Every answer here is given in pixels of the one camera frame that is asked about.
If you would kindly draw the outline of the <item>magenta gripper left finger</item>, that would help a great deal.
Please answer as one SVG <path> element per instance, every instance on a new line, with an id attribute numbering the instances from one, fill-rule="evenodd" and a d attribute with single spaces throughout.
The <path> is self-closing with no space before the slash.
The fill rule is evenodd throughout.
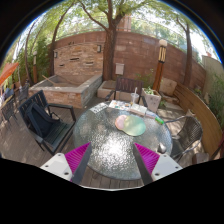
<path id="1" fill-rule="evenodd" d="M 65 154 L 65 158 L 72 171 L 71 181 L 73 183 L 77 185 L 81 183 L 91 153 L 91 143 L 86 143 Z"/>

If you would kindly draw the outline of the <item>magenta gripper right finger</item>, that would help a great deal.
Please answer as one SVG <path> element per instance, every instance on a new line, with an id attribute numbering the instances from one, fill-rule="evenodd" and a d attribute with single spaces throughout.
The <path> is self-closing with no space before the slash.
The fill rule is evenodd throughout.
<path id="1" fill-rule="evenodd" d="M 133 154 L 143 183 L 145 185 L 152 183 L 152 172 L 160 158 L 160 155 L 138 143 L 134 144 Z"/>

